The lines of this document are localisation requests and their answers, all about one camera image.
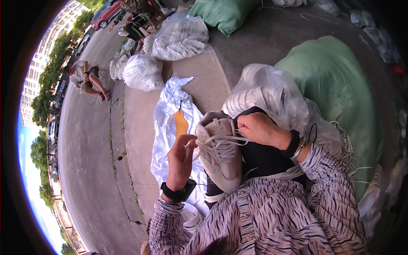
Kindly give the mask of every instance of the striped shirt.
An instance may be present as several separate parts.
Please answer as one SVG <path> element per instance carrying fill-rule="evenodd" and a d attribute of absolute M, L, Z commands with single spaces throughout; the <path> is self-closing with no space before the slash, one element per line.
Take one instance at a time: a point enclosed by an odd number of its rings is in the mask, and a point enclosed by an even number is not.
<path fill-rule="evenodd" d="M 196 254 L 225 236 L 233 254 L 364 253 L 364 228 L 345 170 L 314 144 L 301 167 L 314 182 L 309 208 L 300 183 L 257 177 L 214 205 L 193 236 L 183 231 L 183 205 L 159 198 L 150 226 L 152 254 Z"/>

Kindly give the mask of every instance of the green sack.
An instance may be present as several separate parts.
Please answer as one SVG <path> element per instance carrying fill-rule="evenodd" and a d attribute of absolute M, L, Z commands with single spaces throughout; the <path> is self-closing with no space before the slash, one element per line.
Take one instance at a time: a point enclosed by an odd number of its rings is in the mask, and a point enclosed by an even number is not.
<path fill-rule="evenodd" d="M 290 75 L 304 97 L 313 100 L 327 121 L 338 121 L 355 148 L 354 180 L 370 182 L 382 152 L 384 135 L 377 99 L 353 52 L 333 36 L 309 40 L 292 48 L 275 65 Z M 355 182 L 357 201 L 368 184 Z"/>
<path fill-rule="evenodd" d="M 221 33 L 230 36 L 259 3 L 261 0 L 197 0 L 188 14 L 201 16 L 208 26 L 218 27 Z"/>

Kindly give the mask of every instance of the black watch strap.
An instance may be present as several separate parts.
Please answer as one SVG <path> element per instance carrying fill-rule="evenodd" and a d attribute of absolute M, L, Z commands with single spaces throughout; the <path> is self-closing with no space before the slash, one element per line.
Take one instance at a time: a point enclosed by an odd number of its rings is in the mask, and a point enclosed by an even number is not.
<path fill-rule="evenodd" d="M 300 133 L 294 129 L 292 129 L 290 132 L 292 133 L 290 144 L 286 150 L 282 151 L 282 155 L 285 157 L 293 157 L 300 143 Z"/>
<path fill-rule="evenodd" d="M 186 196 L 185 188 L 182 191 L 173 191 L 169 189 L 166 185 L 165 182 L 162 183 L 162 186 L 160 187 L 163 190 L 163 193 L 173 200 L 174 203 L 181 203 L 184 200 L 184 197 Z"/>

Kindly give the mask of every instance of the silver bangle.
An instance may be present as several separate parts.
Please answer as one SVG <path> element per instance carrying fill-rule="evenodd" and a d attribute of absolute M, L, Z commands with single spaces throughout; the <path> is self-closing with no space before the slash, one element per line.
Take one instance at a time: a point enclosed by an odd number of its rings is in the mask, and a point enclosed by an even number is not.
<path fill-rule="evenodd" d="M 295 155 L 292 157 L 293 160 L 295 160 L 299 154 L 302 152 L 303 148 L 306 146 L 306 139 L 305 137 L 302 137 L 301 139 L 303 139 L 303 143 L 300 145 L 299 150 L 295 153 Z"/>

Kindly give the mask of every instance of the car wheel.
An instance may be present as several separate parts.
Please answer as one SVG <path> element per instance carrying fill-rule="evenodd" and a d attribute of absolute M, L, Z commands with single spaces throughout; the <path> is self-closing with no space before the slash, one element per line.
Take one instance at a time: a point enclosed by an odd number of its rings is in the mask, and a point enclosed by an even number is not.
<path fill-rule="evenodd" d="M 99 27 L 100 28 L 105 28 L 108 25 L 108 21 L 107 20 L 103 20 L 101 22 L 99 22 Z"/>

